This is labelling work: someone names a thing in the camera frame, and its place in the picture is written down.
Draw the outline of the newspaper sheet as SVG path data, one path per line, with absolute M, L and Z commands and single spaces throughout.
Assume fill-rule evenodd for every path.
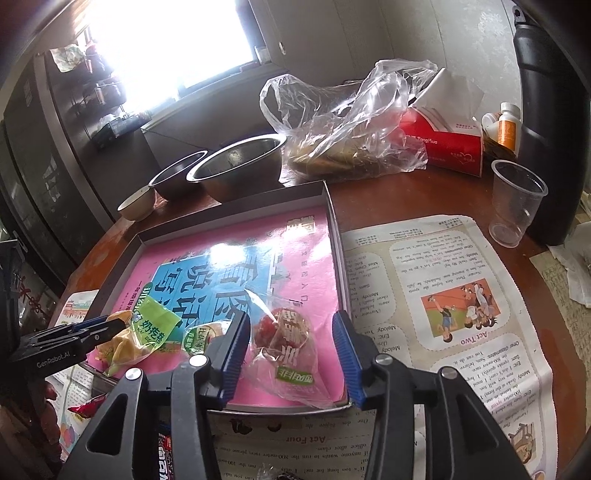
M 524 300 L 467 216 L 437 215 L 340 234 L 349 315 L 378 350 L 407 366 L 457 369 L 534 479 L 557 473 L 552 371 Z M 94 291 L 72 295 L 60 321 L 88 315 Z M 226 479 L 276 467 L 302 479 L 360 479 L 374 415 L 335 411 L 212 418 Z

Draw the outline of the clear plastic cup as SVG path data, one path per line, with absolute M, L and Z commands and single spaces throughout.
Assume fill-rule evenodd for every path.
M 489 233 L 499 245 L 516 248 L 547 196 L 548 187 L 536 173 L 516 162 L 497 159 L 491 167 L 494 217 Z

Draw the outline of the green yellow snack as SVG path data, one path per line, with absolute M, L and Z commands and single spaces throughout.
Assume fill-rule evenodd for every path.
M 134 310 L 107 316 L 107 322 L 122 320 L 124 328 L 111 340 L 95 348 L 95 360 L 105 366 L 103 374 L 115 376 L 158 350 L 181 319 L 151 297 L 145 297 Z

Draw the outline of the red tissue box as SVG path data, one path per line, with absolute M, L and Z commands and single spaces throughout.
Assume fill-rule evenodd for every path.
M 443 68 L 408 108 L 401 129 L 423 141 L 431 165 L 480 177 L 483 139 L 475 114 L 483 96 L 474 82 Z

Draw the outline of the Snickers bar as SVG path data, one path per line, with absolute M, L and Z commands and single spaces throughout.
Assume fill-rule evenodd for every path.
M 172 462 L 171 439 L 169 436 L 158 434 L 158 478 L 160 480 L 173 480 L 174 469 Z

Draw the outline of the orange pill bottle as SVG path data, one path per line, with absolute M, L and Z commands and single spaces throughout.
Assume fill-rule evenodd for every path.
M 522 113 L 520 108 L 510 102 L 500 104 L 500 116 L 497 122 L 497 142 L 517 153 L 520 144 Z

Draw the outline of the round green label pastry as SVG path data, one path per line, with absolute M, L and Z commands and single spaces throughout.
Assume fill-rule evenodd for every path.
M 187 327 L 181 342 L 184 352 L 190 356 L 204 354 L 211 341 L 224 335 L 229 325 L 230 321 L 222 320 Z

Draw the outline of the grey shallow cardboard box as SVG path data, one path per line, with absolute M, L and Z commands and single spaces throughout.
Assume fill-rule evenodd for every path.
M 214 206 L 133 237 L 90 305 L 96 317 L 133 309 L 149 296 L 180 319 L 164 350 L 141 363 L 166 371 L 183 357 L 187 327 L 259 312 L 249 289 L 296 300 L 314 329 L 318 370 L 335 411 L 349 407 L 332 342 L 332 315 L 348 310 L 341 236 L 324 182 L 281 188 Z

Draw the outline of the black thermos bottle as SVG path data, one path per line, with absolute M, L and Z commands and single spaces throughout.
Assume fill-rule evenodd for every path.
M 528 234 L 557 246 L 571 229 L 587 177 L 590 95 L 531 3 L 517 1 L 513 14 L 523 104 L 517 158 L 548 187 Z

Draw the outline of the clear red pastry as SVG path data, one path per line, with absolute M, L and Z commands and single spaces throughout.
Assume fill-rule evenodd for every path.
M 246 289 L 259 319 L 252 325 L 245 376 L 257 387 L 283 400 L 315 409 L 332 406 L 318 370 L 314 329 L 296 300 Z

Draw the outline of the crumpled white paper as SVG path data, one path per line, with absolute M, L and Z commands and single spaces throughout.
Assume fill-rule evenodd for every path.
M 567 272 L 570 299 L 589 309 L 591 302 L 590 223 L 577 225 L 562 245 L 550 246 L 549 249 Z

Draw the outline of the large steel bowl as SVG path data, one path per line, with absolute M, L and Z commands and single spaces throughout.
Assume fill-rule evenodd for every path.
M 240 140 L 199 161 L 186 174 L 186 181 L 221 203 L 280 188 L 286 142 L 281 134 Z

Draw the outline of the red snack packet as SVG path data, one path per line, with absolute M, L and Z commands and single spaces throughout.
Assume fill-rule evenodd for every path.
M 82 419 L 93 418 L 102 404 L 105 402 L 107 395 L 101 394 L 89 399 L 86 403 L 81 405 L 70 406 L 68 411 L 79 416 Z

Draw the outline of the dark refrigerator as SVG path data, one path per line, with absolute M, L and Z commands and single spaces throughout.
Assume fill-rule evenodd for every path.
M 118 206 L 158 169 L 121 82 L 93 48 L 63 72 L 69 28 L 40 32 L 12 77 L 1 121 L 1 185 L 19 236 L 62 291 L 119 217 Z

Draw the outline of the small ceramic bowl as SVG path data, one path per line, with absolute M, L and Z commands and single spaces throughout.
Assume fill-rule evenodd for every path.
M 145 185 L 131 194 L 117 208 L 118 213 L 126 220 L 141 221 L 149 216 L 154 209 L 155 191 Z

